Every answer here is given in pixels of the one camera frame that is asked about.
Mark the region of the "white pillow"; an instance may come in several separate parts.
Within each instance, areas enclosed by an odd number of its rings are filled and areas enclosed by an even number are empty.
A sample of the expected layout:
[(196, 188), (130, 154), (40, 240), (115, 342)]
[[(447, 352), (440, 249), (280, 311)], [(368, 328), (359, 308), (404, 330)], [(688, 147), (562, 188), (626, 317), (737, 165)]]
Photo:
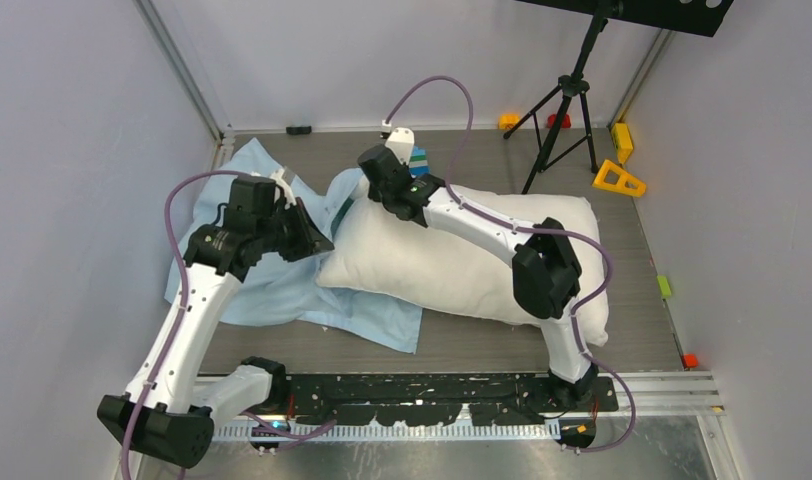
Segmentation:
[[(455, 189), (486, 209), (534, 223), (550, 217), (566, 230), (600, 241), (595, 213), (583, 197)], [(517, 305), (512, 271), (497, 257), (447, 232), (398, 220), (367, 196), (347, 210), (334, 243), (317, 275), (319, 286), (389, 295), (439, 312), (513, 325), (537, 323)], [(582, 266), (582, 297), (603, 282), (603, 260), (585, 242), (571, 239), (571, 244)], [(578, 322), (589, 344), (606, 344), (608, 316), (606, 293), (579, 309)]]

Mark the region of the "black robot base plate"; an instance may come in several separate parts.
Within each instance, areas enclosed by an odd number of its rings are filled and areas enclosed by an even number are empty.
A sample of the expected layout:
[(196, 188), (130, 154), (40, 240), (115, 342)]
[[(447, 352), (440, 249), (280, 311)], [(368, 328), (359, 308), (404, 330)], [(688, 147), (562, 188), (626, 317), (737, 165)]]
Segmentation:
[(294, 374), (281, 401), (255, 405), (250, 412), (305, 425), (334, 421), (339, 426), (448, 426), (462, 414), (475, 426), (536, 425), (560, 415), (619, 409), (611, 379), (598, 378), (573, 408), (562, 406), (548, 377), (530, 373), (458, 374)]

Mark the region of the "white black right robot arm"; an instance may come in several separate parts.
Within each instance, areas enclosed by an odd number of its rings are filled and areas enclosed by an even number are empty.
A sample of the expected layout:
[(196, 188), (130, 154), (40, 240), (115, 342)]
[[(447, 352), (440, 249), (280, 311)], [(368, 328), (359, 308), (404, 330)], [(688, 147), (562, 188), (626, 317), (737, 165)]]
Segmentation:
[(582, 265), (571, 241), (579, 235), (553, 218), (540, 223), (504, 219), (466, 201), (438, 177), (413, 176), (384, 145), (366, 150), (357, 163), (369, 182), (369, 199), (387, 212), (455, 235), (509, 267), (514, 300), (538, 319), (547, 346), (550, 400), (571, 411), (587, 403), (599, 368), (576, 318)]

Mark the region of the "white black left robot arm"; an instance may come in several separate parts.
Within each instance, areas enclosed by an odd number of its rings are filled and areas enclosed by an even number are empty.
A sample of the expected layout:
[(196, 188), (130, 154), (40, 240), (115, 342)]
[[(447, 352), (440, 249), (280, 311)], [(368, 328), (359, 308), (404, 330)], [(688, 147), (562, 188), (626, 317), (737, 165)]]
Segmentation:
[(150, 352), (123, 393), (104, 396), (97, 417), (120, 443), (120, 472), (132, 476), (137, 452), (186, 471), (206, 454), (215, 431), (258, 407), (280, 412), (289, 398), (283, 364), (248, 357), (228, 376), (197, 389), (198, 372), (219, 320), (264, 255), (296, 262), (333, 250), (283, 168), (267, 175), (230, 172), (227, 202), (196, 228), (187, 246), (170, 241), (180, 284)]

